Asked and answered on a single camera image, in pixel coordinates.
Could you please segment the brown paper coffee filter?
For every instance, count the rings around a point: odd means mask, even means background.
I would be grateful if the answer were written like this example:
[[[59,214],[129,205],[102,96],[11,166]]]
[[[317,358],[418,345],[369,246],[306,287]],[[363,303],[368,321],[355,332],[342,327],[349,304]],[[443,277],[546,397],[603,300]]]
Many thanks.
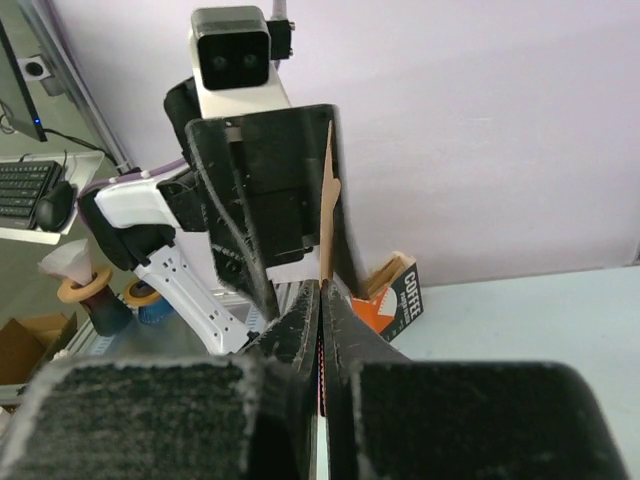
[[[334,210],[341,192],[341,182],[333,171],[333,121],[328,123],[320,208],[319,265],[320,283],[333,277]]]

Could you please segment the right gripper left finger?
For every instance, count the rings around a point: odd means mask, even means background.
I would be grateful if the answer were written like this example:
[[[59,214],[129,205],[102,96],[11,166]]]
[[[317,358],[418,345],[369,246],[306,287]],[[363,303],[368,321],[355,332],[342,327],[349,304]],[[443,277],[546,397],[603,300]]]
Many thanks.
[[[311,479],[320,287],[236,354],[57,360],[1,442],[5,479]]]

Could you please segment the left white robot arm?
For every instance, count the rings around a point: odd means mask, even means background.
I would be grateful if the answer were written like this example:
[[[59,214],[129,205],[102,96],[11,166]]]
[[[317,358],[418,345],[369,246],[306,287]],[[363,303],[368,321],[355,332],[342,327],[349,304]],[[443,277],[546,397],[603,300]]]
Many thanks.
[[[341,183],[339,110],[257,100],[206,113],[194,79],[173,87],[164,109],[182,159],[120,176],[79,198],[80,212],[107,258],[154,288],[214,355],[254,337],[198,279],[178,232],[208,236],[216,275],[266,320],[280,307],[268,270],[320,249],[321,274],[363,291],[346,213],[329,188]]]

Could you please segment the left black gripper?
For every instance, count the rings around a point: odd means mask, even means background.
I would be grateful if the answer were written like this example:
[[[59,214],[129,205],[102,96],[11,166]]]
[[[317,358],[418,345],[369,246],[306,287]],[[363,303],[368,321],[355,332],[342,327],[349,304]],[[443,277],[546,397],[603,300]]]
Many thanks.
[[[333,175],[333,266],[349,293],[367,298],[366,275],[349,217],[340,112],[316,104],[221,118],[202,117],[195,82],[170,89],[164,110],[193,177],[192,194],[173,201],[196,206],[189,226],[207,231],[219,282],[249,299],[267,320],[276,294],[265,265],[299,261],[320,237],[321,190],[328,123]]]

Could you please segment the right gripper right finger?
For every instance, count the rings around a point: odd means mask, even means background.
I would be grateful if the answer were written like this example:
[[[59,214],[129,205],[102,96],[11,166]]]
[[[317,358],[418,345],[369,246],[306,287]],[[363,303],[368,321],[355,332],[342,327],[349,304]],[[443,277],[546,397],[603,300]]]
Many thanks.
[[[625,479],[583,377],[557,362],[414,361],[321,286],[333,479]]]

